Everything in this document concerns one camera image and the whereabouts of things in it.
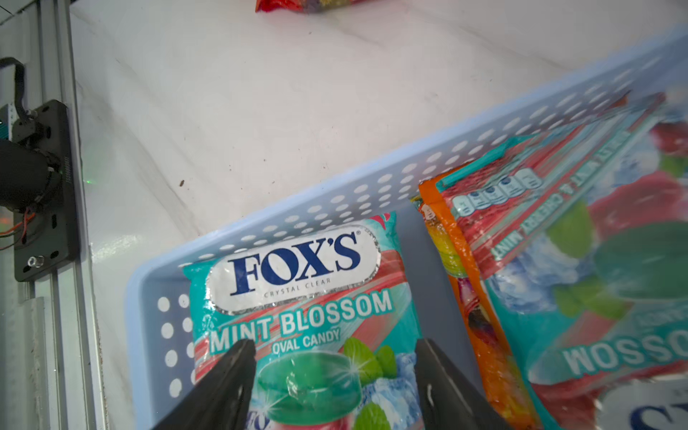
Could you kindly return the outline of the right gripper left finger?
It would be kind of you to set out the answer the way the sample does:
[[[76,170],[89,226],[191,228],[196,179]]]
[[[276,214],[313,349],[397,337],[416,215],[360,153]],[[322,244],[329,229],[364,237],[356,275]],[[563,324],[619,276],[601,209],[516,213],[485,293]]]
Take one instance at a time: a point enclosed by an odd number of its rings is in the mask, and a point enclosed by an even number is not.
[[[238,341],[155,427],[159,430],[245,428],[257,363],[252,340]]]

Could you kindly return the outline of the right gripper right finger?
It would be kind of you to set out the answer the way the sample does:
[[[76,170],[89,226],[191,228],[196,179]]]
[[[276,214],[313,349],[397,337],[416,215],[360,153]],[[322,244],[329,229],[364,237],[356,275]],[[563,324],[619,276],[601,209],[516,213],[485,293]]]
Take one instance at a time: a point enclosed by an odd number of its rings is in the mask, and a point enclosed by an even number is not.
[[[429,339],[417,341],[415,373],[427,429],[498,430],[510,426]]]

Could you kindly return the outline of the large light blue basket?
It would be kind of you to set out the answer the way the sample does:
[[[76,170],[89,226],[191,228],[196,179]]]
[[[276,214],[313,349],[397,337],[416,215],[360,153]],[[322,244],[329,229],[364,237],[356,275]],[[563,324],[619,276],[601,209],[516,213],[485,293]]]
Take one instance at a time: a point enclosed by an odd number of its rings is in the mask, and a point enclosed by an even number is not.
[[[686,81],[687,30],[679,28],[144,263],[125,296],[136,427],[156,426],[195,383],[186,266],[385,211],[398,216],[402,254],[424,332],[476,381],[478,368],[469,356],[467,337],[448,330],[459,320],[458,307],[449,301],[449,281],[410,200],[419,183],[513,136],[587,118],[625,94],[639,98]]]

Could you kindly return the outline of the teal red Fox's candy bag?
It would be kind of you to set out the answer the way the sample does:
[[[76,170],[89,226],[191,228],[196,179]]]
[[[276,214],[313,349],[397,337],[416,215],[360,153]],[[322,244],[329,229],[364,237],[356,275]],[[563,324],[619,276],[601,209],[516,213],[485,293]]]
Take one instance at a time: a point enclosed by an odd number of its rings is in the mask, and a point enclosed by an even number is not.
[[[248,429],[420,429],[421,337],[396,216],[384,213],[186,268],[202,379],[256,348]]]

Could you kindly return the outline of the orange candy bag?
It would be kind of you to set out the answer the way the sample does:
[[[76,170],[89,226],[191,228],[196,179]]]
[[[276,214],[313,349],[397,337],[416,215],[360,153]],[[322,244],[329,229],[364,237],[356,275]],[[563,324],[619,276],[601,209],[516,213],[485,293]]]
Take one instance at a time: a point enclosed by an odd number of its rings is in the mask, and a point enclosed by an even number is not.
[[[451,222],[451,211],[436,187],[439,180],[450,173],[447,170],[437,177],[423,180],[419,185],[419,195],[411,201],[423,216],[427,232],[448,273],[453,295],[478,361],[488,402],[512,428],[540,429],[542,424],[530,394],[523,386],[512,352],[503,342],[503,330],[492,322],[495,313],[490,306],[481,303],[481,297],[470,283],[471,272],[465,269],[462,261],[468,253],[460,251],[454,243],[459,231]]]

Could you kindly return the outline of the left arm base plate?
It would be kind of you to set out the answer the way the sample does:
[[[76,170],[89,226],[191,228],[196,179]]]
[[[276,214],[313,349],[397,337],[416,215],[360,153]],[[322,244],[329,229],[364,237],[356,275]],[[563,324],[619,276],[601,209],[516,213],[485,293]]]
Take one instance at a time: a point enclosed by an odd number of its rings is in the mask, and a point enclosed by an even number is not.
[[[14,277],[35,281],[74,261],[80,255],[79,215],[68,107],[50,100],[36,116],[13,124],[10,141],[30,154],[30,165],[11,168],[21,201],[14,221],[20,223],[14,251]]]

